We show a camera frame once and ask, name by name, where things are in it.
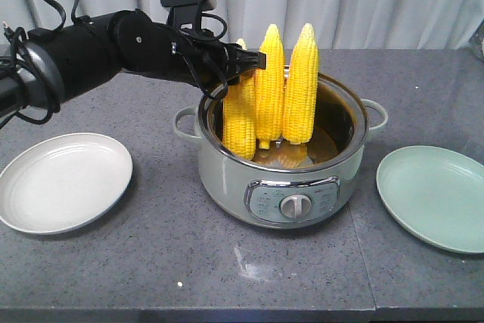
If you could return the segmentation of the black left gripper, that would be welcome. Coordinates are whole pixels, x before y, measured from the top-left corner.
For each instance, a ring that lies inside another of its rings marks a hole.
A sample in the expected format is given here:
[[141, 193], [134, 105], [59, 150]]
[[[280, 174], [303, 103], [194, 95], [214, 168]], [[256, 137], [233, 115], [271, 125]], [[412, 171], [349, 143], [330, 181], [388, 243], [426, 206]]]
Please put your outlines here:
[[169, 27], [168, 31], [172, 42], [166, 66], [169, 81], [212, 91], [219, 85], [237, 84], [243, 72], [266, 69], [266, 54], [221, 42], [208, 29], [189, 33]]

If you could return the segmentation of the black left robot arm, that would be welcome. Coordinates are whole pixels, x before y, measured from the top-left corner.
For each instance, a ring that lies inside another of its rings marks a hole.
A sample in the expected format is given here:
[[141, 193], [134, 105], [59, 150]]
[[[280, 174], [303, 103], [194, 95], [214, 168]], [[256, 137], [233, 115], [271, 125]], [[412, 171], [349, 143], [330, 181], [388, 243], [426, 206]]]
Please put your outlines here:
[[9, 48], [1, 57], [1, 122], [29, 116], [42, 125], [62, 103], [110, 81], [121, 72], [183, 82], [220, 100], [242, 74], [264, 69], [266, 57], [224, 43], [201, 26], [202, 11], [172, 9], [165, 23], [143, 11], [80, 17], [55, 30], [5, 27]]

